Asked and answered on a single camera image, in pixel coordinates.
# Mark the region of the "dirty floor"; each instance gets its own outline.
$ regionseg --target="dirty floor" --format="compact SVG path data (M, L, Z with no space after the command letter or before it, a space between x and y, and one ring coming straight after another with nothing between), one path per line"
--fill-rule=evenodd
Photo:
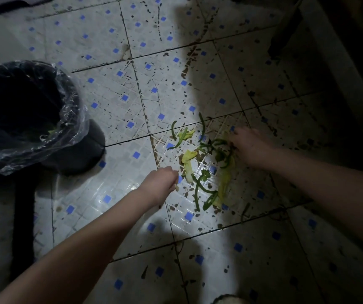
M267 54L283 15L272 1L53 0L0 16L34 59L72 72L106 137L92 171L38 191L37 258L151 170L181 175L179 156L199 145L199 112L204 141L251 126L276 145L349 163L353 120L307 26L277 59ZM176 134L196 132L168 150L174 121ZM192 165L218 188L214 156ZM179 187L138 221L88 303L209 304L225 293L253 303L363 302L363 249L294 185L237 161L222 208L201 212L194 187L184 177ZM202 205L208 195L198 195Z

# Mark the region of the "hand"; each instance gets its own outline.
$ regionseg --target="hand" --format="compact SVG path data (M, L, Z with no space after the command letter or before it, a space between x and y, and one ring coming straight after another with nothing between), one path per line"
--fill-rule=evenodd
M250 167L270 169L275 147L257 129L235 128L229 141L237 148L238 156Z
M149 200L150 207L162 205L169 194L176 188L179 173L170 166L159 168L146 176L137 190L143 192L144 198Z

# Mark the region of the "trash can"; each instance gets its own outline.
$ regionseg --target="trash can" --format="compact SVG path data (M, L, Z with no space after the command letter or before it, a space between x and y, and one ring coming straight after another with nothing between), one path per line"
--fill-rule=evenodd
M39 162L63 175L83 173L100 160L104 146L79 88L59 66L0 65L0 174Z

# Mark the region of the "clear plastic bag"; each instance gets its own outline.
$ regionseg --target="clear plastic bag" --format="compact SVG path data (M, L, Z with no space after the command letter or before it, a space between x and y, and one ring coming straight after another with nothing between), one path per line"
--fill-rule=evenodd
M41 162L88 130L79 87L62 68L41 61L0 65L0 174Z

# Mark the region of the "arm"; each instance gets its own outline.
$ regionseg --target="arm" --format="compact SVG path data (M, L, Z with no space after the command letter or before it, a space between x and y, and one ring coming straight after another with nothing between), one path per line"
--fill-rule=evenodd
M0 303L82 303L138 219L164 203L177 171L152 171L103 215L52 249L0 293Z
M280 174L363 239L363 172L275 148L256 129L237 128L230 141L249 166Z

